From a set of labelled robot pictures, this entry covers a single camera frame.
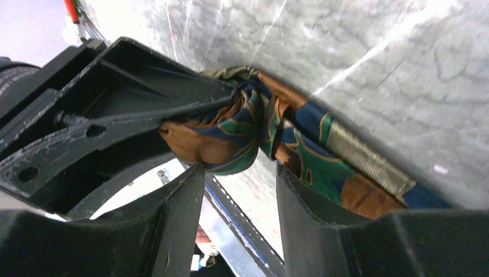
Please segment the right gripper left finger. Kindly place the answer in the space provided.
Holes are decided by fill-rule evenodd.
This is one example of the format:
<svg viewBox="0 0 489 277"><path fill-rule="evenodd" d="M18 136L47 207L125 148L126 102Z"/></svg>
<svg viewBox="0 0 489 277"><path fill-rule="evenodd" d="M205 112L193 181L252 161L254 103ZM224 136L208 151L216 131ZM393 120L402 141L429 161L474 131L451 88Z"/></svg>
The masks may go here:
<svg viewBox="0 0 489 277"><path fill-rule="evenodd" d="M1 212L2 276L189 276L205 186L195 164L96 219Z"/></svg>

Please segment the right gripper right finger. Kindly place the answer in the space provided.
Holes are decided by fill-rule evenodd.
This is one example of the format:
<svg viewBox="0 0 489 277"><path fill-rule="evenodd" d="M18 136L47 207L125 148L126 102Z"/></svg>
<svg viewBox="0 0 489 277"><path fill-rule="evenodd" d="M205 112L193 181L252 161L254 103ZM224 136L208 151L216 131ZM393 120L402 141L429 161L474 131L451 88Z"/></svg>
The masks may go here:
<svg viewBox="0 0 489 277"><path fill-rule="evenodd" d="M488 211L351 213L277 166L286 276L487 276Z"/></svg>

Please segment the colourful patterned tie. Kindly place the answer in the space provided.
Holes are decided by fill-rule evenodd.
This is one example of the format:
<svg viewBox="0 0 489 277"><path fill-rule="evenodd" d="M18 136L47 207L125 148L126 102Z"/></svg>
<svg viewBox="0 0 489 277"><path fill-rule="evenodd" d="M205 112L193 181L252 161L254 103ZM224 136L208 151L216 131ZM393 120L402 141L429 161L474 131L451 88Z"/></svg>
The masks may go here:
<svg viewBox="0 0 489 277"><path fill-rule="evenodd" d="M175 155L202 162L215 175L249 168L259 152L288 168L331 202L377 218L394 209L450 205L395 168L324 108L251 66L204 75L237 86L237 100L187 119L165 121L159 132Z"/></svg>

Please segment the person's bare hand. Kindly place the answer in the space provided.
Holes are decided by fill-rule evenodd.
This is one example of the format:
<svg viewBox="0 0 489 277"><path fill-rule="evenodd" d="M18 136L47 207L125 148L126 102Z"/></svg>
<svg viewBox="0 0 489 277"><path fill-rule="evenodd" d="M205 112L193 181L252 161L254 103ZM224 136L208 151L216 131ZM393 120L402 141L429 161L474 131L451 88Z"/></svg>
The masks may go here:
<svg viewBox="0 0 489 277"><path fill-rule="evenodd" d="M195 238L195 243L197 243L197 244L209 244L211 242L212 241L210 240L210 238L208 237L208 235L206 234L206 232L199 225L198 226L198 229L197 229L197 235L196 235L196 238Z"/></svg>

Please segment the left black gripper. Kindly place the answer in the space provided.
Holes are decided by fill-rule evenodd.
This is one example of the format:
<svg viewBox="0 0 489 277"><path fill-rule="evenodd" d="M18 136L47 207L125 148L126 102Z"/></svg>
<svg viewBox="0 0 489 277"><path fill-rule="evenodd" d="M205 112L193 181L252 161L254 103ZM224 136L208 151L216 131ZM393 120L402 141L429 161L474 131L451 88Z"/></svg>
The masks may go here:
<svg viewBox="0 0 489 277"><path fill-rule="evenodd" d="M56 220L92 216L131 178L109 180L169 152L168 114L226 106L236 86L133 39L89 39L43 67L1 57L1 203Z"/></svg>

